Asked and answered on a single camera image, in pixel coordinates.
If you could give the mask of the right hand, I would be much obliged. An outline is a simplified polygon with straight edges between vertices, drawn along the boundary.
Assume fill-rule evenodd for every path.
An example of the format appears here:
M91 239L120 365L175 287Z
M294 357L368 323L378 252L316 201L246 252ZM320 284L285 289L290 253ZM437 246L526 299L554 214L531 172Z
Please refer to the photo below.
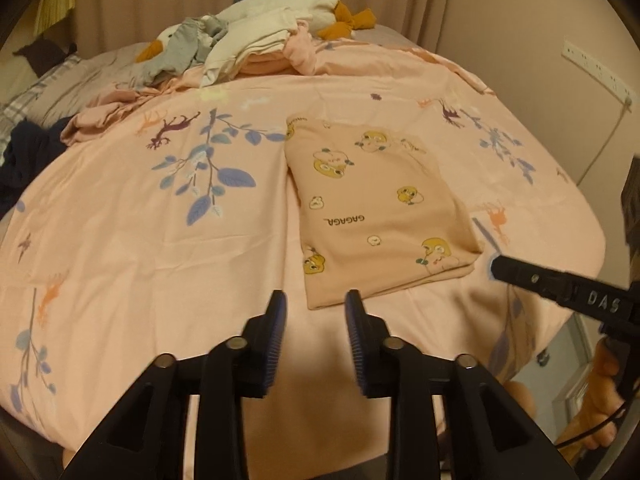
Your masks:
M587 390L578 413L580 434L602 424L623 405L615 383L619 371L616 355L602 338L594 352Z

